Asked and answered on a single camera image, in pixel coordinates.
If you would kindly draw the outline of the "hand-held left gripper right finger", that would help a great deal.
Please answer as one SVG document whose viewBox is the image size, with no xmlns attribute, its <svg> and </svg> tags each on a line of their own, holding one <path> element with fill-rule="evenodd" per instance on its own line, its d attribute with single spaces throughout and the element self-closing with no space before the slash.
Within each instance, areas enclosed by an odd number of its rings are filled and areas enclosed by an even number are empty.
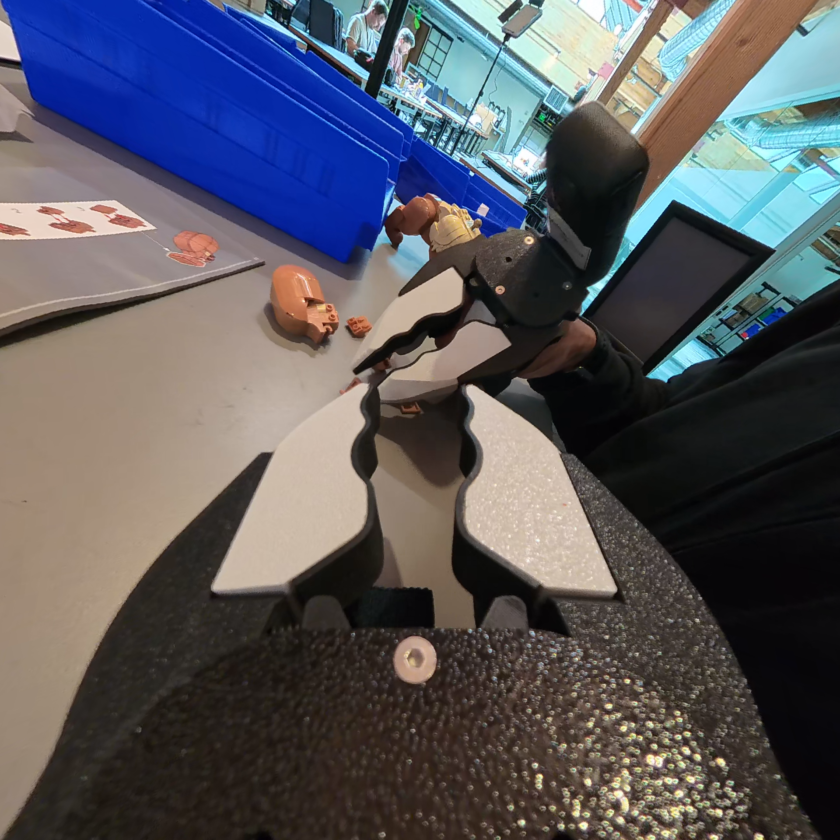
<svg viewBox="0 0 840 840">
<path fill-rule="evenodd" d="M 551 437 L 473 385 L 460 394 L 465 479 L 455 506 L 457 580 L 490 600 L 613 599 L 613 575 Z"/>
</svg>

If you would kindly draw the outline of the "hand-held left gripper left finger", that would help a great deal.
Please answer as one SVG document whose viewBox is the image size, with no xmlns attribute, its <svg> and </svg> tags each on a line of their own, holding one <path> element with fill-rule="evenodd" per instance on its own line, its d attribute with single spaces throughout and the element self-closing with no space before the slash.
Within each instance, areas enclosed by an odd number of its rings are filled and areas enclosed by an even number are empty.
<svg viewBox="0 0 840 840">
<path fill-rule="evenodd" d="M 213 580 L 215 595 L 356 600 L 380 577 L 371 478 L 380 397 L 357 385 L 278 445 Z"/>
</svg>

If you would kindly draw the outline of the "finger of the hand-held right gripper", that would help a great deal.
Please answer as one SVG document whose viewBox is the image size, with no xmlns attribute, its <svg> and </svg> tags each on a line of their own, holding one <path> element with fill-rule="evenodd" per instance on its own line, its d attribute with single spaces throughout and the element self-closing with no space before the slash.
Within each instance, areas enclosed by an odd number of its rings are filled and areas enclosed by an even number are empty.
<svg viewBox="0 0 840 840">
<path fill-rule="evenodd" d="M 509 350 L 511 342 L 495 325 L 467 322 L 440 350 L 422 353 L 379 384 L 384 404 L 437 403 L 459 387 L 476 367 Z"/>
<path fill-rule="evenodd" d="M 418 337 L 456 322 L 466 288 L 456 269 L 446 269 L 412 290 L 404 289 L 373 324 L 353 358 L 352 371 L 366 371 Z"/>
</svg>

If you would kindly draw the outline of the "round brown brick assembly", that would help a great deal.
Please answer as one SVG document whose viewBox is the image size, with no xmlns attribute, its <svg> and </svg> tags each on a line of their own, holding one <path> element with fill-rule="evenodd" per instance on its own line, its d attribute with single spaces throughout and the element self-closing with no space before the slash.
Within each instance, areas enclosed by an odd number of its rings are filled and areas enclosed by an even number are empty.
<svg viewBox="0 0 840 840">
<path fill-rule="evenodd" d="M 317 278 L 303 267 L 284 265 L 275 269 L 269 300 L 281 328 L 315 345 L 340 325 L 337 309 L 325 301 Z"/>
</svg>

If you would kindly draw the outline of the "large blue storage bin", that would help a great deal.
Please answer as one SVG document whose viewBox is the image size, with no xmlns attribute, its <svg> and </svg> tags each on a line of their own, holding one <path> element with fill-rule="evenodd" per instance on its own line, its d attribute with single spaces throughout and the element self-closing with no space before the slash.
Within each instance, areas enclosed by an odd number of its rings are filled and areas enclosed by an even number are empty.
<svg viewBox="0 0 840 840">
<path fill-rule="evenodd" d="M 32 97 L 346 262 L 372 249 L 404 134 L 209 2 L 3 2 Z"/>
</svg>

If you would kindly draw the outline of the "person's right forearm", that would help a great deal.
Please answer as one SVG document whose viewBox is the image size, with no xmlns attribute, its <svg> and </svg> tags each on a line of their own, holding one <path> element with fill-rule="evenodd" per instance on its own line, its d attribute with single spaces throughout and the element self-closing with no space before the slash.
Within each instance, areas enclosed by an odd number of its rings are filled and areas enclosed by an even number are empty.
<svg viewBox="0 0 840 840">
<path fill-rule="evenodd" d="M 627 426 L 656 413 L 671 393 L 685 386 L 681 374 L 667 381 L 644 376 L 640 365 L 607 333 L 591 326 L 597 344 L 581 366 L 526 380 L 547 403 L 565 449 L 578 456 L 588 455 Z"/>
</svg>

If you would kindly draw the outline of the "grey desk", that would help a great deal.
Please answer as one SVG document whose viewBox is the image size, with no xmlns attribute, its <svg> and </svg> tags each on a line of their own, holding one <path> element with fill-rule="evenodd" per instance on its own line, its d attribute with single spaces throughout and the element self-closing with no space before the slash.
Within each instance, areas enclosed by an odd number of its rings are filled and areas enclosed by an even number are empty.
<svg viewBox="0 0 840 840">
<path fill-rule="evenodd" d="M 260 453 L 337 397 L 357 342 L 316 349 L 270 321 L 271 274 L 306 266 L 341 319 L 375 319 L 422 266 L 419 238 L 343 264 L 35 105 L 2 147 L 131 209 L 184 212 L 265 265 L 2 340 L 2 831 L 53 752 L 81 678 L 156 558 Z"/>
</svg>

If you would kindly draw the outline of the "brown and tan brick assembly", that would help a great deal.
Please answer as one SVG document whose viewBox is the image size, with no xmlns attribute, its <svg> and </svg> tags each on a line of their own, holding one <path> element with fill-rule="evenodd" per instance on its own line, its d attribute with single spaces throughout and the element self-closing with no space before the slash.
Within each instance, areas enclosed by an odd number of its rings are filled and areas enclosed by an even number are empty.
<svg viewBox="0 0 840 840">
<path fill-rule="evenodd" d="M 463 207 L 427 193 L 394 209 L 384 222 L 384 231 L 394 249 L 405 236 L 421 237 L 432 258 L 479 237 L 481 225 L 481 218 L 472 218 Z"/>
</svg>

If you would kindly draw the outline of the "black monitor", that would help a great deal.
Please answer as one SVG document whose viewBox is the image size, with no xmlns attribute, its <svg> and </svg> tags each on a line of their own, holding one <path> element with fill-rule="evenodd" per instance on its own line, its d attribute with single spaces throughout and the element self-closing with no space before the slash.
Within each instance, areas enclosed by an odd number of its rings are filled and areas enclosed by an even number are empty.
<svg viewBox="0 0 840 840">
<path fill-rule="evenodd" d="M 774 249 L 671 202 L 582 318 L 653 371 Z"/>
</svg>

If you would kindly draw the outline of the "black storage shelf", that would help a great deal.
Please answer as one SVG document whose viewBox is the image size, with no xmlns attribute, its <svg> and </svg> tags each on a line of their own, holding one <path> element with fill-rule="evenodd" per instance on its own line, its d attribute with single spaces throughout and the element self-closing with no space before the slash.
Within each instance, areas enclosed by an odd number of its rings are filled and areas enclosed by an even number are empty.
<svg viewBox="0 0 840 840">
<path fill-rule="evenodd" d="M 716 356 L 725 356 L 800 304 L 799 298 L 787 297 L 763 283 L 758 291 L 712 316 L 696 340 Z"/>
</svg>

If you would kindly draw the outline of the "black tripod lamp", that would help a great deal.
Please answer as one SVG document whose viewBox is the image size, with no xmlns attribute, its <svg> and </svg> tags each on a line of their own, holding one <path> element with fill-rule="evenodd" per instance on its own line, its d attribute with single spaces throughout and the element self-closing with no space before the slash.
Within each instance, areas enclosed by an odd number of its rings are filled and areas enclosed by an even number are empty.
<svg viewBox="0 0 840 840">
<path fill-rule="evenodd" d="M 481 82 L 480 88 L 471 102 L 470 109 L 465 118 L 465 125 L 469 124 L 473 119 L 473 114 L 478 108 L 478 103 L 484 97 L 485 89 L 500 57 L 506 55 L 506 51 L 509 51 L 508 45 L 513 39 L 524 36 L 530 27 L 539 20 L 542 15 L 542 5 L 543 2 L 511 2 L 497 16 L 497 21 L 500 25 L 500 43 L 490 63 L 490 67 Z M 523 73 L 527 80 L 522 81 L 520 79 L 520 83 L 535 93 L 535 95 L 539 94 L 538 100 L 541 101 L 544 99 L 544 94 L 550 92 L 550 86 L 543 84 L 544 80 L 539 80 L 537 75 L 529 70 L 524 70 Z"/>
</svg>

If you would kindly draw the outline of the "wooden beam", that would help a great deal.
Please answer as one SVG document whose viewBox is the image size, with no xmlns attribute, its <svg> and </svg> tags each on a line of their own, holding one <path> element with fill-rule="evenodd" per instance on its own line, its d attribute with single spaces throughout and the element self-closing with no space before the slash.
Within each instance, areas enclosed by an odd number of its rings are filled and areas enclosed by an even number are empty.
<svg viewBox="0 0 840 840">
<path fill-rule="evenodd" d="M 637 131 L 649 171 L 639 209 L 783 45 L 815 1 L 737 1 Z"/>
</svg>

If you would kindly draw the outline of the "grey instruction booklet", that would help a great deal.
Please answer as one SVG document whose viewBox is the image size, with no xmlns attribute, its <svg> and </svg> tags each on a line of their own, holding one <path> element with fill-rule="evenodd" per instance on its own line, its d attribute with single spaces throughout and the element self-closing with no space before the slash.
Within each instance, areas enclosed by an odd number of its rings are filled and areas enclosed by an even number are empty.
<svg viewBox="0 0 840 840">
<path fill-rule="evenodd" d="M 155 298 L 265 262 L 213 215 L 2 89 L 1 323 Z"/>
</svg>

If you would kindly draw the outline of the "silver ventilation duct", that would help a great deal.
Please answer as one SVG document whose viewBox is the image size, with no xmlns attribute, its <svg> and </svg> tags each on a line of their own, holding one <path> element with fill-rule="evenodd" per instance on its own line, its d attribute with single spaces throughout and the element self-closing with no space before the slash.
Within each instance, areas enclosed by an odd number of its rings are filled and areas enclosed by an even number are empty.
<svg viewBox="0 0 840 840">
<path fill-rule="evenodd" d="M 797 122 L 752 117 L 728 119 L 724 124 L 740 142 L 770 151 L 837 148 L 839 112 L 829 112 Z"/>
</svg>

